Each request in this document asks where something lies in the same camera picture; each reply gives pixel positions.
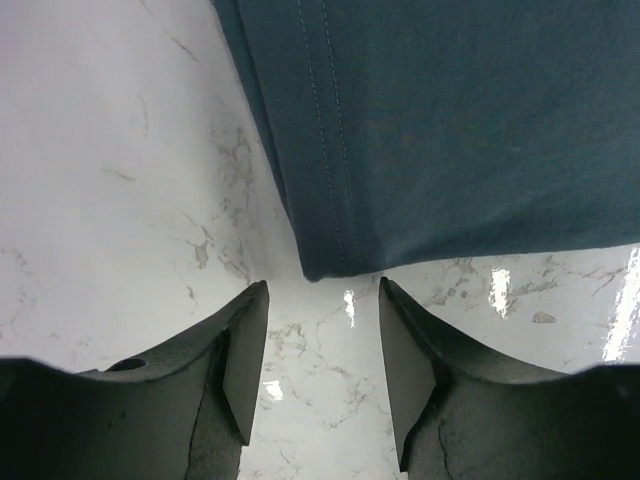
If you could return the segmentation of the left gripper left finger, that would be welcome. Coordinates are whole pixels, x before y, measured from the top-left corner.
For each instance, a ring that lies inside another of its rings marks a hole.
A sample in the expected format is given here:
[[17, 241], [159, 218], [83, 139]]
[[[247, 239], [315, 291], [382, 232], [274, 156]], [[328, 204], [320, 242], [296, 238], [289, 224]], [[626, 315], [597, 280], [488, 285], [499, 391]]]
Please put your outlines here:
[[99, 371], [1, 362], [5, 479], [234, 479], [254, 422], [269, 292]]

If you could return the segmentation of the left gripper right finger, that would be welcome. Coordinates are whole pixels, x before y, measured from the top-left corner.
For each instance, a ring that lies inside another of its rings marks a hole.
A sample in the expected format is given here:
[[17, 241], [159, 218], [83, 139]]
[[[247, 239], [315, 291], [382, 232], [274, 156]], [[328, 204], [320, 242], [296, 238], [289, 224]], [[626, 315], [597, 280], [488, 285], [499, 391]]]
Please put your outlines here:
[[639, 369], [573, 374], [494, 350], [379, 285], [400, 470], [412, 479], [635, 479]]

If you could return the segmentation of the blue grey t shirt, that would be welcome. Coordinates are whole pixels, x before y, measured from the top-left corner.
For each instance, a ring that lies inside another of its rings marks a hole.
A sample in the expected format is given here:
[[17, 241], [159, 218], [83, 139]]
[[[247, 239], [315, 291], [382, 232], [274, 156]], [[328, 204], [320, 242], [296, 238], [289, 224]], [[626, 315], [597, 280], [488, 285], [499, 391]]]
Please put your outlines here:
[[639, 5], [218, 1], [304, 276], [639, 239]]

